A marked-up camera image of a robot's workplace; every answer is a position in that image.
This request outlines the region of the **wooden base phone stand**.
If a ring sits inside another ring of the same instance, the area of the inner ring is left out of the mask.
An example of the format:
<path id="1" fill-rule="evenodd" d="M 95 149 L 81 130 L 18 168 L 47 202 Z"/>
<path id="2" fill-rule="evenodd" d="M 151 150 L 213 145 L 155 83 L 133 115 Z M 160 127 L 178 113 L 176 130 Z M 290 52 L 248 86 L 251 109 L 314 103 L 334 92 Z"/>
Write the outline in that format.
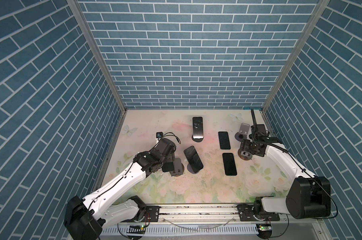
<path id="1" fill-rule="evenodd" d="M 252 153 L 245 151 L 245 150 L 241 150 L 241 149 L 238 150 L 238 155 L 244 161 L 249 161 L 253 158 Z"/>

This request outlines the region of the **purple metal phone stand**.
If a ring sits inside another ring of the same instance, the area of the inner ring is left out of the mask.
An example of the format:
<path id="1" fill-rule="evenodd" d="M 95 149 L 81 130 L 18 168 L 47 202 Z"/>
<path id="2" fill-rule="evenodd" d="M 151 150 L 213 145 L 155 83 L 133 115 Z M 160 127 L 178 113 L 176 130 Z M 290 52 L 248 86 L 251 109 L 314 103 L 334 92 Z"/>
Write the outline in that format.
<path id="1" fill-rule="evenodd" d="M 235 139 L 239 142 L 248 139 L 249 131 L 251 126 L 246 123 L 241 123 L 239 131 L 235 134 Z"/>

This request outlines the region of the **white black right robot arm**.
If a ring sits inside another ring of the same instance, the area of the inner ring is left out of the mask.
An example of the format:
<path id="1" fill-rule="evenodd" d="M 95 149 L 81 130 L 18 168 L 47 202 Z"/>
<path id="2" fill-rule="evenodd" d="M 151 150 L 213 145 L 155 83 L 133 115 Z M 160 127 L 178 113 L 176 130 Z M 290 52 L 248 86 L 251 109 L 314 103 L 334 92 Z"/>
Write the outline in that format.
<path id="1" fill-rule="evenodd" d="M 257 197 L 253 213 L 264 220 L 268 214 L 286 214 L 295 219 L 332 219 L 331 184 L 298 162 L 277 137 L 272 137 L 265 125 L 242 123 L 235 134 L 241 143 L 238 155 L 242 160 L 267 157 L 286 173 L 292 184 L 286 197 Z"/>

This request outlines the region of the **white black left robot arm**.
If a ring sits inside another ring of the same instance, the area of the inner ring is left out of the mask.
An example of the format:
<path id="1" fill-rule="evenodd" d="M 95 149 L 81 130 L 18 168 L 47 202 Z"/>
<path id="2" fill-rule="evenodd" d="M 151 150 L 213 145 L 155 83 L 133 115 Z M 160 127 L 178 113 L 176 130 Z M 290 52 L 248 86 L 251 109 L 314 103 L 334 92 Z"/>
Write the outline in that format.
<path id="1" fill-rule="evenodd" d="M 106 228 L 126 220 L 143 220 L 147 206 L 138 196 L 119 205 L 114 203 L 165 163 L 172 162 L 175 151 L 174 142 L 161 138 L 149 151 L 138 153 L 126 169 L 104 186 L 83 198 L 71 198 L 66 206 L 64 226 L 72 239 L 97 240 Z"/>

